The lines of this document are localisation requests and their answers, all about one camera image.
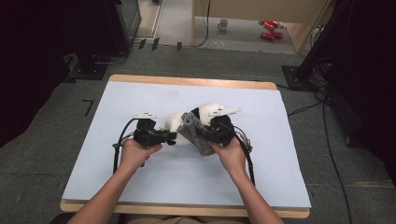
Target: human hand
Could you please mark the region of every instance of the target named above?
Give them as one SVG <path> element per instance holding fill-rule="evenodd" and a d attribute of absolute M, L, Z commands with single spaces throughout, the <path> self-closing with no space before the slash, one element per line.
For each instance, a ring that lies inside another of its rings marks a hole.
<path fill-rule="evenodd" d="M 236 137 L 226 147 L 213 142 L 209 142 L 209 145 L 218 153 L 221 164 L 231 178 L 247 174 L 245 153 Z"/>
<path fill-rule="evenodd" d="M 125 170 L 130 175 L 133 175 L 145 160 L 149 158 L 149 155 L 159 151 L 161 148 L 163 148 L 163 145 L 142 147 L 134 139 L 127 140 L 122 147 L 118 170 Z"/>

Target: gray fabric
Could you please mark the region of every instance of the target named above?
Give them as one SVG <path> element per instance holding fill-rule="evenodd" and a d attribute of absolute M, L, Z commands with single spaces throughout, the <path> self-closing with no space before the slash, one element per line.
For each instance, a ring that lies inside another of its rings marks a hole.
<path fill-rule="evenodd" d="M 210 156 L 215 151 L 209 146 L 207 140 L 205 140 L 201 134 L 205 132 L 204 124 L 191 112 L 184 113 L 181 116 L 183 125 L 177 128 L 177 132 L 187 138 L 197 148 L 201 156 Z"/>

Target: forearm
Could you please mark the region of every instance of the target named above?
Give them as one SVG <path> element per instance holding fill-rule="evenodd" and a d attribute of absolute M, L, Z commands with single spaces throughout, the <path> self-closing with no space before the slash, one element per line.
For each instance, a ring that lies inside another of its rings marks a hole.
<path fill-rule="evenodd" d="M 257 223 L 283 223 L 282 219 L 264 200 L 251 183 L 245 172 L 231 175 L 233 182 L 239 190 L 242 201 L 247 209 L 250 222 Z"/>
<path fill-rule="evenodd" d="M 68 223 L 108 223 L 132 171 L 117 170 Z"/>

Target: red object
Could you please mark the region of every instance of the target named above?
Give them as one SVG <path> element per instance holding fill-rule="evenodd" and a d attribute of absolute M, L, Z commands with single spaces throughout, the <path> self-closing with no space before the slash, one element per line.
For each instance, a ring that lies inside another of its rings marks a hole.
<path fill-rule="evenodd" d="M 281 33 L 281 32 L 272 32 L 271 33 L 275 38 L 282 38 L 282 36 L 283 36 L 283 33 Z"/>
<path fill-rule="evenodd" d="M 262 32 L 261 38 L 268 39 L 268 40 L 273 40 L 275 37 L 274 37 L 273 34 L 267 34 L 265 32 Z"/>
<path fill-rule="evenodd" d="M 275 28 L 279 27 L 279 22 L 278 21 L 270 21 L 270 23 L 275 26 Z"/>
<path fill-rule="evenodd" d="M 269 21 L 265 21 L 262 23 L 262 25 L 267 28 L 269 31 L 274 31 L 275 30 L 275 26 L 269 22 Z"/>

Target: person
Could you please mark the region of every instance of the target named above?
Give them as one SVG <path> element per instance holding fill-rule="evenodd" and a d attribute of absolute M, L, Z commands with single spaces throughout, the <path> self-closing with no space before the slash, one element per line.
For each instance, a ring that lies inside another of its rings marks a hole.
<path fill-rule="evenodd" d="M 250 223 L 283 223 L 282 219 L 251 183 L 245 168 L 245 154 L 239 141 L 234 137 L 227 147 L 212 142 L 209 142 L 209 145 L 219 155 L 221 164 L 238 188 L 247 209 Z M 117 171 L 68 223 L 108 223 L 129 179 L 151 154 L 161 150 L 161 148 L 163 148 L 162 145 L 144 148 L 135 140 L 126 141 L 122 147 L 120 166 Z M 200 223 L 182 222 L 181 219 L 165 223 Z"/>

